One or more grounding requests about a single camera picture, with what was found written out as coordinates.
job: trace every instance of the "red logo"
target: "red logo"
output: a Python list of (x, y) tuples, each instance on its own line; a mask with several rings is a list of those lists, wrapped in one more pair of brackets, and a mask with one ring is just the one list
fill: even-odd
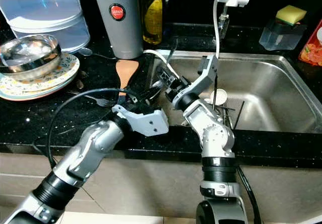
[(110, 7), (110, 13), (112, 17), (117, 21), (121, 21), (125, 17), (124, 8), (121, 5), (112, 5)]

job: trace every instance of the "metal bowl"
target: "metal bowl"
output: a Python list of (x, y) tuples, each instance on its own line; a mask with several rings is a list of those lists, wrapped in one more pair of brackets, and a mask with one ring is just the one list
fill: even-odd
[(0, 46), (0, 73), (20, 81), (33, 80), (55, 70), (60, 56), (54, 36), (28, 35)]

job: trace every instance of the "wooden spatula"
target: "wooden spatula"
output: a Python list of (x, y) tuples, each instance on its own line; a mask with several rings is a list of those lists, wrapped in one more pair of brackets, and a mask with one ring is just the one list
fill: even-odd
[[(116, 72), (119, 75), (121, 87), (125, 88), (129, 83), (129, 80), (136, 72), (139, 67), (139, 62), (134, 60), (124, 60), (120, 59), (116, 62)], [(123, 92), (119, 93), (119, 96), (125, 96), (126, 94)]]

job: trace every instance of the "floral plate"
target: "floral plate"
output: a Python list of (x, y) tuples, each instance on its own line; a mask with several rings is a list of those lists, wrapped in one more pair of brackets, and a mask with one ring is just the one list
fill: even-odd
[(61, 55), (61, 63), (57, 69), (43, 77), (29, 81), (18, 81), (10, 76), (0, 74), (0, 91), (12, 95), (12, 92), (24, 94), (25, 92), (38, 92), (50, 89), (66, 82), (78, 69), (79, 59), (72, 54), (63, 53)]
[(17, 95), (14, 92), (13, 94), (10, 94), (10, 93), (6, 94), (0, 90), (0, 97), (10, 101), (28, 101), (28, 100), (45, 97), (67, 86), (75, 77), (76, 77), (76, 73), (71, 78), (69, 78), (62, 84), (59, 84), (58, 86), (54, 86), (41, 91), (25, 92), (19, 95)]

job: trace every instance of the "black granite countertop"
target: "black granite countertop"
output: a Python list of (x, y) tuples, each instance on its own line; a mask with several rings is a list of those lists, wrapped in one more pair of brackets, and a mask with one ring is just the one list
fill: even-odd
[[(266, 51), (258, 43), (261, 32), (261, 28), (230, 27), (221, 45), (221, 52), (283, 55), (322, 102), (322, 68), (297, 60), (294, 51)], [(165, 39), (156, 48), (169, 49), (173, 35), (178, 38), (178, 50), (213, 51), (211, 26), (167, 26)], [(10, 31), (0, 31), (0, 36), (0, 43), (12, 37)], [(88, 48), (106, 56), (113, 55), (108, 38), (104, 36), (92, 39)], [(68, 91), (82, 92), (119, 86), (115, 60), (97, 56), (84, 57), (79, 54), (76, 56), (80, 60), (80, 71), (83, 73), (79, 73), (64, 89), (31, 101), (13, 102), (0, 99), (0, 152), (37, 154), (31, 142), (45, 136), (55, 109), (72, 96)], [(137, 60), (140, 67), (131, 79), (130, 87), (140, 92), (147, 86), (147, 75), (153, 56), (146, 54)], [(78, 80), (84, 84), (81, 90), (76, 86)], [(116, 99), (113, 94), (95, 96)], [(81, 98), (67, 105), (54, 125), (53, 152), (63, 155), (77, 143), (87, 123), (99, 119), (106, 112), (107, 108), (98, 106), (88, 98)], [(234, 130), (234, 134), (236, 141), (233, 151), (240, 164), (322, 168), (322, 134), (246, 130)], [(44, 140), (40, 139), (37, 144), (43, 145)], [(115, 149), (117, 151), (114, 151), (114, 155), (122, 158), (191, 162), (201, 159), (197, 135), (191, 128), (183, 126), (171, 126), (168, 134), (156, 137), (144, 137), (134, 132), (118, 143)]]

